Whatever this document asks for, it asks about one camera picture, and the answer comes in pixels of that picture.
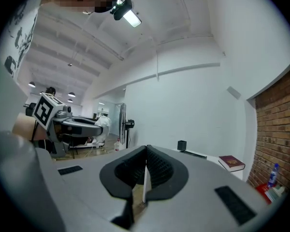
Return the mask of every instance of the black cube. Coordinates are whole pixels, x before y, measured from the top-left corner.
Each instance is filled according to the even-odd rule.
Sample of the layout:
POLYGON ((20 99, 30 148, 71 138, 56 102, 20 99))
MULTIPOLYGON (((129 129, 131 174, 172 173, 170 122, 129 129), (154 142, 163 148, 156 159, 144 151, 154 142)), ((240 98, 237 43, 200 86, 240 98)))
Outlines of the black cube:
POLYGON ((177 149, 179 151, 185 151, 186 150, 186 147, 187 147, 187 142, 186 141, 183 141, 183 140, 178 141, 178 143, 177 143, 177 149))

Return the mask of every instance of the bottle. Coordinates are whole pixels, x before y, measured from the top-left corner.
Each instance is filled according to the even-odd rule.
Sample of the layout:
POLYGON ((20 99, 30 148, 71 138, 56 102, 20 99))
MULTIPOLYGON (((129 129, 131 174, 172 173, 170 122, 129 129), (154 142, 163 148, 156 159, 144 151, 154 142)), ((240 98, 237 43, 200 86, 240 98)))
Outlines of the bottle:
POLYGON ((274 166, 274 168, 273 168, 273 170, 271 172, 271 175, 270 175, 269 182, 267 183, 267 186, 269 188, 271 188, 276 182, 277 173, 278 173, 278 167, 279 167, 278 163, 275 163, 275 166, 274 166))
POLYGON ((117 138, 117 142, 114 143, 114 150, 115 150, 115 151, 119 151, 119 143, 120 143, 120 139, 117 138))

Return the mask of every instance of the maroon book cover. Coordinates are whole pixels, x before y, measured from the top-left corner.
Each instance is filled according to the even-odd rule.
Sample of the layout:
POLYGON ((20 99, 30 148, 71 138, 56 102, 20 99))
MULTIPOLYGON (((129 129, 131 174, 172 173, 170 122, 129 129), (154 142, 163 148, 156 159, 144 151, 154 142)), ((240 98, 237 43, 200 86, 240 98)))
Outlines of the maroon book cover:
POLYGON ((233 156, 223 156, 219 158, 222 159, 229 166, 229 168, 245 165, 244 163, 242 163, 240 160, 236 159, 233 156))

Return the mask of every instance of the black hair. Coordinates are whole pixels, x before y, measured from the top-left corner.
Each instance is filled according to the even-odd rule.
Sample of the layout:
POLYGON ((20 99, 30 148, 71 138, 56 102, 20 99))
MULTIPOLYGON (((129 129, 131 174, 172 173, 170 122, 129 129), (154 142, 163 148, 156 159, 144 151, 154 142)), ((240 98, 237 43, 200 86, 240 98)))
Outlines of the black hair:
POLYGON ((56 90, 55 90, 54 87, 48 87, 46 89, 45 93, 47 93, 47 94, 54 94, 55 95, 56 94, 56 90))

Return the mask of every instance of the floor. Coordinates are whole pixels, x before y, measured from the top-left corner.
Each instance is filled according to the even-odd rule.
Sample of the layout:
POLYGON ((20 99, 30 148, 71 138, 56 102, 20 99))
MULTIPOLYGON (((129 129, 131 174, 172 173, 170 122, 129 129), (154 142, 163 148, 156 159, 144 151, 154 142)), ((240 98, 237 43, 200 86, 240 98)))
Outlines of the floor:
MULTIPOLYGON (((77 151, 74 150, 74 158, 75 159, 81 159, 84 157, 97 157, 99 155, 103 154, 112 154, 115 152, 114 150, 114 143, 117 141, 118 136, 110 134, 106 140, 105 145, 102 148, 94 148, 91 149, 80 149, 77 151)), ((57 158, 54 160, 72 160, 73 154, 71 151, 69 151, 65 157, 63 158, 57 158)), ((134 221, 137 221, 141 216, 142 213, 146 209, 146 205, 143 203, 143 185, 136 185, 134 189, 132 190, 133 193, 133 216, 134 221)))

